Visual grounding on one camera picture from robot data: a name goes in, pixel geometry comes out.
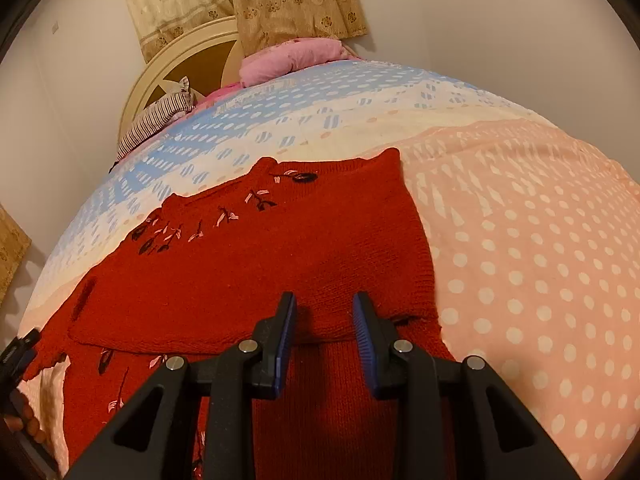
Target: bedding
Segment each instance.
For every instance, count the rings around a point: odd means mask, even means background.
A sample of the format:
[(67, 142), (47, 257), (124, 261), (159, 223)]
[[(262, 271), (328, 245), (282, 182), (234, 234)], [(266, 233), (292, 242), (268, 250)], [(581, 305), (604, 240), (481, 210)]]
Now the bedding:
[[(640, 189), (619, 164), (534, 112), (425, 70), (333, 62), (172, 124), (82, 206), (20, 332), (44, 326), (171, 193), (227, 182), (262, 156), (371, 158), (389, 146), (400, 150), (429, 241), (449, 351), (485, 357), (580, 476), (603, 479), (640, 420)], [(67, 358), (21, 385), (63, 470), (68, 366)]]

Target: red sweater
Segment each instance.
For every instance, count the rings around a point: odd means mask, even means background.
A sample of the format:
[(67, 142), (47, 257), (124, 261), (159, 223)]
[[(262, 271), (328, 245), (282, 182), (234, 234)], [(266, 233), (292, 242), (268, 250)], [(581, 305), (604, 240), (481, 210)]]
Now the red sweater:
[(298, 299), (297, 345), (284, 396), (254, 403), (259, 480), (391, 478), (395, 404), (364, 386), (354, 293), (367, 290), (380, 316), (404, 322), (402, 336), (450, 358), (395, 149), (342, 162), (262, 158), (231, 182), (171, 195), (91, 269), (47, 323), (26, 375), (69, 356), (70, 463), (159, 356), (223, 351), (272, 316), (284, 290)]

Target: striped pillow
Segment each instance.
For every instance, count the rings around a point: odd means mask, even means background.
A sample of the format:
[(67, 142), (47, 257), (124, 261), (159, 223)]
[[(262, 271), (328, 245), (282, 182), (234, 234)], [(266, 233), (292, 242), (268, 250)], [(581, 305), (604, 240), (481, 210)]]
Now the striped pillow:
[(118, 161), (167, 126), (175, 114), (188, 113), (193, 110), (189, 80), (183, 77), (180, 79), (180, 83), (182, 88), (179, 92), (163, 95), (133, 119), (131, 126), (118, 144)]

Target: pillow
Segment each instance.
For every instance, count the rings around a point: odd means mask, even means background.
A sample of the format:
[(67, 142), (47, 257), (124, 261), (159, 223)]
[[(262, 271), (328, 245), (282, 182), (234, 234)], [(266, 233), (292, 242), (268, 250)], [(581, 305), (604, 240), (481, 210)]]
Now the pillow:
[(247, 88), (290, 72), (340, 59), (357, 58), (351, 56), (338, 40), (298, 38), (245, 57), (240, 67), (240, 82)]
[(183, 77), (180, 79), (180, 83), (182, 85), (180, 91), (163, 95), (133, 119), (131, 126), (118, 144), (118, 161), (167, 126), (174, 115), (193, 110), (189, 80)]

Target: sweater sleeve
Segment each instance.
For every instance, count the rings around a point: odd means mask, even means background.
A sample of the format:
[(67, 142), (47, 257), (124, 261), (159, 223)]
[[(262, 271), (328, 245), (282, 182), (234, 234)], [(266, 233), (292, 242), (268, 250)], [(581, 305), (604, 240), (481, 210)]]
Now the sweater sleeve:
[(40, 332), (41, 339), (35, 349), (37, 355), (24, 373), (23, 379), (33, 379), (44, 368), (51, 368), (64, 360), (69, 346), (67, 335), (71, 322), (78, 317), (96, 283), (96, 277), (90, 270), (78, 283), (67, 300), (51, 316)]

